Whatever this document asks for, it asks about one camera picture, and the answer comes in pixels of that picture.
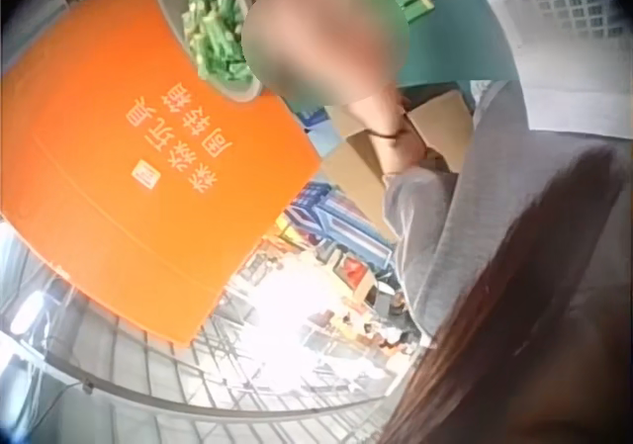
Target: cardboard box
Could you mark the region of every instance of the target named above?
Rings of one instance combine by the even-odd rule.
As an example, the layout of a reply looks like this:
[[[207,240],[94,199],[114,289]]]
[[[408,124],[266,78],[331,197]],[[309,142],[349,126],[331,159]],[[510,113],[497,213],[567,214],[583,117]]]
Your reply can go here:
[[[383,220],[383,173],[363,125],[338,107],[326,108],[332,125],[345,138],[321,164],[321,172],[337,184],[388,241],[396,236]],[[459,91],[450,91],[409,112],[424,139],[453,172],[459,172],[473,133],[473,119]]]

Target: person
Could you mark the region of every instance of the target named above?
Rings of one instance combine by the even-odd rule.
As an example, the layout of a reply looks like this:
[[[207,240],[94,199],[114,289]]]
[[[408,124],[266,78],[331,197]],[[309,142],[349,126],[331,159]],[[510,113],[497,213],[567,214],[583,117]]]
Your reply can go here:
[[[461,173],[435,170],[394,82],[352,96],[385,76],[356,56],[376,34],[351,16],[354,44],[318,30],[319,5],[299,1],[270,14],[268,43],[370,134],[397,273],[433,342],[379,442],[631,442],[631,143],[531,131],[520,84],[495,83]]]

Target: orange background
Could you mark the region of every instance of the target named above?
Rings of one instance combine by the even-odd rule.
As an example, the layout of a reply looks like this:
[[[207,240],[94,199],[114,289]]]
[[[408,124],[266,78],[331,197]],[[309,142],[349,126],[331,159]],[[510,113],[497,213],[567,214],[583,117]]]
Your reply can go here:
[[[161,101],[182,83],[191,103]],[[156,110],[134,128],[135,100]],[[2,80],[2,212],[33,249],[106,308],[179,344],[191,340],[230,275],[318,168],[317,154],[270,95],[231,102],[201,81],[156,0],[84,0]],[[183,127],[202,107],[210,126]],[[175,137],[144,138],[157,117]],[[202,140],[221,128],[232,146],[212,158]],[[192,188],[169,147],[187,142],[217,175]],[[132,171],[160,172],[153,189]]]

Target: brown hair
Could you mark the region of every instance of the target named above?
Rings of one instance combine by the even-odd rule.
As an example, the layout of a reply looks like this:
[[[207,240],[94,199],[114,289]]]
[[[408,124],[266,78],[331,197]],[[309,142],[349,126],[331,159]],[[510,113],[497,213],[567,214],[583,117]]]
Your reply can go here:
[[[514,222],[438,330],[379,442],[437,442],[462,426],[460,415],[487,407],[482,390],[551,335],[622,189],[614,163],[607,149],[584,154]]]

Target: bright light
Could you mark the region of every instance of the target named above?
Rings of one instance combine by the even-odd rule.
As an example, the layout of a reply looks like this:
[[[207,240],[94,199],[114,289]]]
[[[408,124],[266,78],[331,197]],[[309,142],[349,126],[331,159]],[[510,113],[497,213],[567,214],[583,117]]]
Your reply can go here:
[[[8,343],[3,343],[4,341],[4,336],[0,334],[0,377],[13,357],[12,347]]]
[[[284,258],[283,269],[269,273],[251,296],[257,309],[256,328],[243,331],[241,345],[264,366],[261,377],[278,393],[297,390],[317,357],[302,346],[301,331],[311,315],[337,303],[329,278],[316,265]]]
[[[11,333],[14,335],[22,335],[25,333],[33,322],[36,321],[38,315],[44,307],[44,294],[42,291],[35,291],[22,303],[16,316],[11,321]]]

